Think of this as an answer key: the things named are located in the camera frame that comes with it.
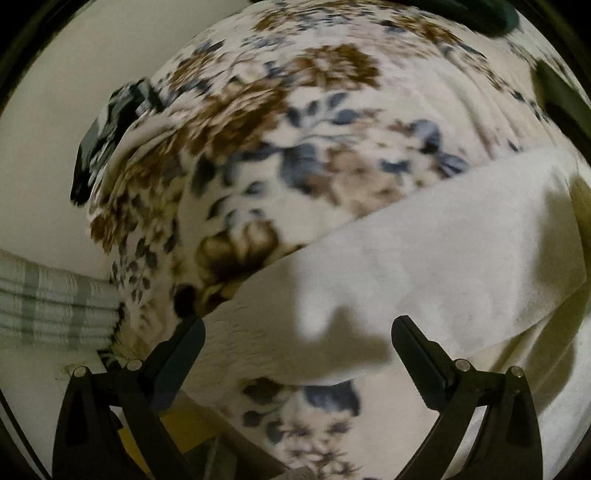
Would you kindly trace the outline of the white knit sweater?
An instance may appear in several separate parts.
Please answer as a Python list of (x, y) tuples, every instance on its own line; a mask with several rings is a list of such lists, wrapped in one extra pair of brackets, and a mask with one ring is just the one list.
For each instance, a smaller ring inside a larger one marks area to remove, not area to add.
[(454, 355), (509, 340), (586, 281), (576, 218), (586, 161), (558, 149), (497, 160), (274, 262), (205, 319), (184, 389), (332, 385), (391, 364), (407, 315)]

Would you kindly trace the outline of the green plaid curtain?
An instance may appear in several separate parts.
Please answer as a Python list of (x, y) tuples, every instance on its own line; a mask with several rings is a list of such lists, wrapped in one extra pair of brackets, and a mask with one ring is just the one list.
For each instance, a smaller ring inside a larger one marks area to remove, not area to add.
[(1, 253), (1, 344), (99, 350), (119, 321), (117, 289)]

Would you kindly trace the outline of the black white patterned cloth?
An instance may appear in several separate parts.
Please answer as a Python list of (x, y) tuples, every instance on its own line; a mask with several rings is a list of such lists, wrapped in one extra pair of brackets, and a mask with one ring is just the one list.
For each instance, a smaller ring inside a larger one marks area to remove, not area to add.
[(79, 143), (70, 190), (70, 202), (83, 206), (98, 174), (128, 128), (145, 113), (160, 112), (163, 104), (148, 78), (114, 91)]

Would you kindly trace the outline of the black folded garment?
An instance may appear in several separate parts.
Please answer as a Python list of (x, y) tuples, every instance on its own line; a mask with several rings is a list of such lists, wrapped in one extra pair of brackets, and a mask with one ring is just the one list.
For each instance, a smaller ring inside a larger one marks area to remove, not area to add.
[(535, 67), (548, 116), (573, 142), (590, 143), (590, 107), (546, 62)]

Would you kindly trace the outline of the floral fleece blanket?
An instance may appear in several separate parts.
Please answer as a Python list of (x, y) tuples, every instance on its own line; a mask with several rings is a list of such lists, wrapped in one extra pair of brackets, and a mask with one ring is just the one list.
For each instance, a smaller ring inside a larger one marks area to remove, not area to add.
[[(114, 351), (143, 358), (167, 340), (184, 285), (205, 323), (263, 268), (443, 181), (538, 149), (585, 161), (538, 102), (534, 65), (554, 57), (527, 21), (492, 39), (386, 1), (263, 1), (195, 36), (152, 77), (163, 109), (128, 128), (90, 194), (126, 309)], [(590, 425), (590, 181), (574, 197), (585, 283), (521, 334), (448, 352), (522, 367), (548, 479)], [(322, 479), (397, 475), (436, 419), (395, 352), (332, 385), (259, 377), (182, 395)]]

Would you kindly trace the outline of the dark green garment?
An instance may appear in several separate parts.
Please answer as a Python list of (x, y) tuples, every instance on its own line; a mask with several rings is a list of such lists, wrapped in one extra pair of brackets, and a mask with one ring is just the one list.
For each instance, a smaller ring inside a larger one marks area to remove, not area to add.
[(520, 25), (517, 10), (503, 0), (426, 0), (412, 4), (490, 37), (507, 35)]

